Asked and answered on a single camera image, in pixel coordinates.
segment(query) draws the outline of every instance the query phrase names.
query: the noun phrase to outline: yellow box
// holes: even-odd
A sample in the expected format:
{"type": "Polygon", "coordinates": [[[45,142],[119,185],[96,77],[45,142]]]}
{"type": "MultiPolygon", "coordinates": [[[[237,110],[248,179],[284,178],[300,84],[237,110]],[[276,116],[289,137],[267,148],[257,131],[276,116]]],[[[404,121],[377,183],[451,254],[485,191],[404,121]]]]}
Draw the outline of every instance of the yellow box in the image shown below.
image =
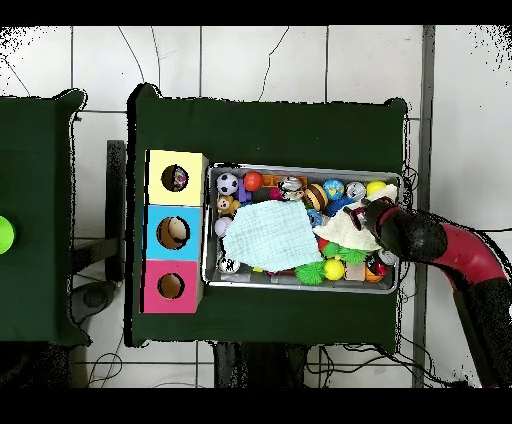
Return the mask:
{"type": "Polygon", "coordinates": [[[202,206],[208,159],[201,153],[170,150],[146,150],[146,162],[148,158],[148,195],[151,205],[202,206]],[[172,168],[173,165],[185,170],[188,176],[187,183],[181,191],[171,191],[164,186],[163,181],[169,187],[170,175],[173,169],[176,169],[172,168]]]}

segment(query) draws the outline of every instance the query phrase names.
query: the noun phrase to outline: light blue cloth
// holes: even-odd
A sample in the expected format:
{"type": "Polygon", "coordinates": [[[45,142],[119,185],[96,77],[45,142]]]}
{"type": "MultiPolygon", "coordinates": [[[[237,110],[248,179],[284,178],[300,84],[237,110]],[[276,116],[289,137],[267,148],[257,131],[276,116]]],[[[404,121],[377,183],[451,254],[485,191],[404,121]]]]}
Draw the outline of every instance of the light blue cloth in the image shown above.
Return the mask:
{"type": "Polygon", "coordinates": [[[271,272],[322,260],[301,201],[269,200],[238,209],[223,244],[227,258],[271,272]]]}

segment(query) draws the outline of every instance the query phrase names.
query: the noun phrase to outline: green circle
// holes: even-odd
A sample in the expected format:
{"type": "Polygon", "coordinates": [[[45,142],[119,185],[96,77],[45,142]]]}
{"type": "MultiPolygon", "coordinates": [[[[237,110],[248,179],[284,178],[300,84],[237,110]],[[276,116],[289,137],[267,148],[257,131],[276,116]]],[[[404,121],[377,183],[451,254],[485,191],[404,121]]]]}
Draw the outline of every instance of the green circle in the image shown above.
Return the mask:
{"type": "Polygon", "coordinates": [[[7,252],[14,243],[14,227],[3,216],[0,216],[0,255],[7,252]]]}

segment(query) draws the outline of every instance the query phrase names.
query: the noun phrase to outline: yellow ball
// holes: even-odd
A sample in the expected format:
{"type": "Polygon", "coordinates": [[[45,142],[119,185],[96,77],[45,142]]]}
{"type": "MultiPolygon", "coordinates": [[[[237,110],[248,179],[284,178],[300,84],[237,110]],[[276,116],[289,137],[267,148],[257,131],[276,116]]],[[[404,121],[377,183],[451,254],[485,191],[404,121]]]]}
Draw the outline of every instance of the yellow ball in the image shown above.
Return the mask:
{"type": "Polygon", "coordinates": [[[327,259],[324,265],[325,278],[335,281],[339,280],[345,274],[345,267],[341,261],[336,259],[327,259]]]}
{"type": "Polygon", "coordinates": [[[376,193],[386,187],[386,183],[384,181],[370,181],[366,185],[366,196],[370,194],[376,193]]]}

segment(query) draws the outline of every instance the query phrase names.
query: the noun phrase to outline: blue box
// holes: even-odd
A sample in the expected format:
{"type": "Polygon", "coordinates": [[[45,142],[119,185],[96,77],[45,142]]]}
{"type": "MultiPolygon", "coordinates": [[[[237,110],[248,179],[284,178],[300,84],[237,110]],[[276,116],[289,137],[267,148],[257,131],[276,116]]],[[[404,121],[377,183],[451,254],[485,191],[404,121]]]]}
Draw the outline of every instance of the blue box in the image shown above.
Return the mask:
{"type": "Polygon", "coordinates": [[[146,259],[197,261],[200,258],[202,237],[202,208],[184,206],[148,206],[146,259]],[[167,249],[157,239],[157,229],[162,220],[178,217],[187,223],[188,241],[179,249],[167,249]]]}

